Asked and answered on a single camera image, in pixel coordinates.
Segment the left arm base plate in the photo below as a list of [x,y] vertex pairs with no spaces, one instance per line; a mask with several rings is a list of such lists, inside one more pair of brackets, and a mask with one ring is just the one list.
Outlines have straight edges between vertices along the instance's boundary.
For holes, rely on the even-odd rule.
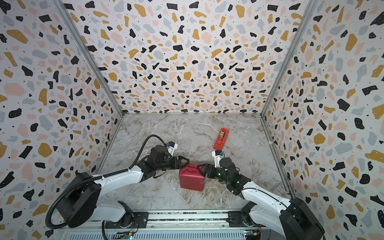
[[106,229],[145,229],[147,227],[149,212],[134,212],[125,202],[118,201],[124,209],[123,216],[116,222],[106,221]]

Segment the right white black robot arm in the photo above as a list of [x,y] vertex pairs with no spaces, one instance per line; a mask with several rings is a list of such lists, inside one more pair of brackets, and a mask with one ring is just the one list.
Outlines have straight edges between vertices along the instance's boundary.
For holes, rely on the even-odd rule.
[[229,223],[249,227],[262,225],[287,240],[323,238],[325,230],[305,201],[299,198],[290,200],[263,189],[240,174],[230,158],[223,158],[216,165],[199,165],[198,170],[203,177],[218,180],[233,195],[248,202],[241,209],[240,216],[229,218]]

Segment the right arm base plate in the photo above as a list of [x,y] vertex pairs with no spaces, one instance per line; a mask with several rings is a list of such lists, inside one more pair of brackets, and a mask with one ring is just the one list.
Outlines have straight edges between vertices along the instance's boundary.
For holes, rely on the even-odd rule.
[[251,218],[251,210],[257,206],[253,202],[248,202],[243,208],[238,211],[229,211],[226,222],[231,228],[234,227],[263,227],[263,225],[255,223]]

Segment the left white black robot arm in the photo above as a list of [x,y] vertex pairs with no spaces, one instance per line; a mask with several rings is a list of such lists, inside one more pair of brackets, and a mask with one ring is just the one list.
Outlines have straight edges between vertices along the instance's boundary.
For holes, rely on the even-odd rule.
[[116,205],[103,204],[100,197],[127,185],[155,179],[158,171],[165,173],[167,170],[182,169],[190,161],[173,155],[177,146],[174,142],[165,146],[157,145],[148,156],[134,163],[132,167],[109,174],[78,174],[51,206],[46,216],[47,227],[76,228],[88,221],[112,222],[120,228],[128,227],[134,222],[132,209],[123,201]]

